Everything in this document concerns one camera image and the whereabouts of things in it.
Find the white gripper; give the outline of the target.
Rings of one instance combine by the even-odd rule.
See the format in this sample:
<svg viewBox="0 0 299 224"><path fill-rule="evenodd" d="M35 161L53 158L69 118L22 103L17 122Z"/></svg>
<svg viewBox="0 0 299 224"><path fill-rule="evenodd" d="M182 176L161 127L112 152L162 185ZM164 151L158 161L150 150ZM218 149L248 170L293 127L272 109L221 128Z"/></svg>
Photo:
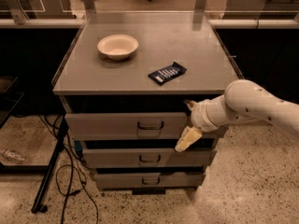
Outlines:
<svg viewBox="0 0 299 224"><path fill-rule="evenodd" d="M215 98L205 99L201 102L185 100L184 104L191 113L191 122L194 127L187 126L175 146L176 152L185 151L189 146L198 141L203 133L215 131L221 126L221 100Z"/></svg>

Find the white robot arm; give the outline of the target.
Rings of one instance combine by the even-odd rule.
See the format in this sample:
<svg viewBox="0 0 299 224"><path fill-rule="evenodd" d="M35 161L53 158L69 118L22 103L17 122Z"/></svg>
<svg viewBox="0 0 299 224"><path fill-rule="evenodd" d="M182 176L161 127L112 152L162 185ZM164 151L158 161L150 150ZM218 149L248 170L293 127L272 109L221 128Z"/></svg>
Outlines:
<svg viewBox="0 0 299 224"><path fill-rule="evenodd" d="M203 133L222 126L264 120L299 137L299 105L281 100L258 84L239 79L225 89L223 95L201 102L186 101L191 111L192 127L181 134L175 151L182 152L198 141Z"/></svg>

